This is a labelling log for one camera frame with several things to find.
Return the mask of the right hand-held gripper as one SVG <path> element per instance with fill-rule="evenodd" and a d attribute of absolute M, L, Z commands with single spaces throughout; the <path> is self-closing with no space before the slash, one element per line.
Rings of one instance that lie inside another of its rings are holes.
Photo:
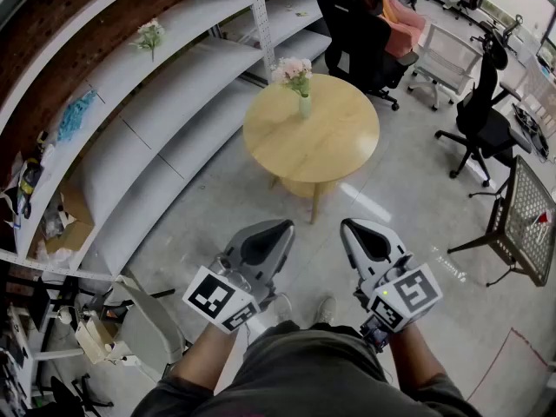
<path fill-rule="evenodd" d="M 443 294 L 426 263 L 410 267 L 413 254 L 392 229 L 347 218 L 341 222 L 340 237 L 359 275 L 354 296 L 368 313 L 361 335 L 380 353 L 393 334 L 421 318 Z"/>

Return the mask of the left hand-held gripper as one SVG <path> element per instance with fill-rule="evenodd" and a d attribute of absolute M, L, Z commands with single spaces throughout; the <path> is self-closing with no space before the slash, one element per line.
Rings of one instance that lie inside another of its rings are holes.
<path fill-rule="evenodd" d="M 199 268 L 183 302 L 224 333 L 234 333 L 275 298 L 273 279 L 294 240 L 295 225 L 286 219 L 239 230 L 209 266 Z"/>

